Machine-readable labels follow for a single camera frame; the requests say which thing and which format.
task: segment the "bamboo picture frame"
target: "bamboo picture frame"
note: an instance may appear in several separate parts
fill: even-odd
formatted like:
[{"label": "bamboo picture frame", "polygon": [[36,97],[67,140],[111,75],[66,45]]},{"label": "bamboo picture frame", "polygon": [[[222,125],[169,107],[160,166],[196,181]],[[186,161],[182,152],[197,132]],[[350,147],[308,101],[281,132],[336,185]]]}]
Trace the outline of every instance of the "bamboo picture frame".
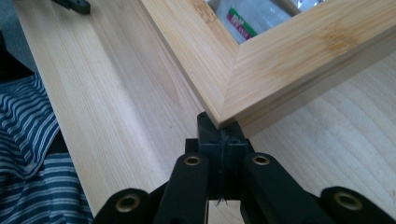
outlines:
[{"label": "bamboo picture frame", "polygon": [[204,0],[141,0],[212,121],[257,117],[396,31],[394,0],[327,0],[237,44]]}]

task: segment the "striped fabric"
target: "striped fabric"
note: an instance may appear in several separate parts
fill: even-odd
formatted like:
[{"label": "striped fabric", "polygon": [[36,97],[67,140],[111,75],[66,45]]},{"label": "striped fabric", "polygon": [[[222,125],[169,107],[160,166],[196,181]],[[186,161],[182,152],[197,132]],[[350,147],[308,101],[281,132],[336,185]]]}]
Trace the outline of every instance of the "striped fabric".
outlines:
[{"label": "striped fabric", "polygon": [[46,157],[59,126],[39,74],[0,84],[0,223],[91,223],[67,153]]}]

